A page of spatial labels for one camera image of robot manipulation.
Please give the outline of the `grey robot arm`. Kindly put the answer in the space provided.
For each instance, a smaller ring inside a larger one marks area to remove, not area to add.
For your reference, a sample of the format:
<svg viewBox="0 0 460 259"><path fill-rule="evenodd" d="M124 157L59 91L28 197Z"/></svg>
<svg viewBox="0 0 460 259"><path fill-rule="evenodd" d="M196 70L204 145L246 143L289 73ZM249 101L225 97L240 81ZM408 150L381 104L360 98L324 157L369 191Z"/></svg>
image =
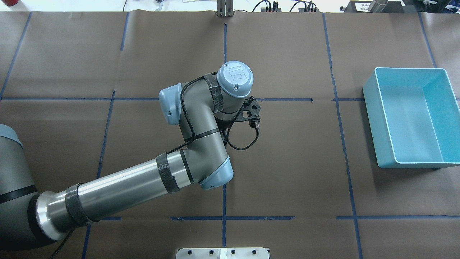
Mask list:
<svg viewBox="0 0 460 259"><path fill-rule="evenodd" d="M66 190L39 193L15 130L1 125L1 249L27 250L71 231L198 183L211 190L233 175L225 128L251 107L252 70L228 61L214 73L159 93L164 118L184 144L157 158Z"/></svg>

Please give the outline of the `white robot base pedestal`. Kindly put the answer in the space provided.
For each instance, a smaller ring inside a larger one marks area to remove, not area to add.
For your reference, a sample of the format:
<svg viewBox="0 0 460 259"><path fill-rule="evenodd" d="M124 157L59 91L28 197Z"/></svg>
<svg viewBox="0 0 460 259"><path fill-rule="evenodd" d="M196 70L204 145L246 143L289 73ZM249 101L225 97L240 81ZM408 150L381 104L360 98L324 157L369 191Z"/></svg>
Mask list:
<svg viewBox="0 0 460 259"><path fill-rule="evenodd" d="M176 259L270 259L269 249L264 247L206 247L183 248Z"/></svg>

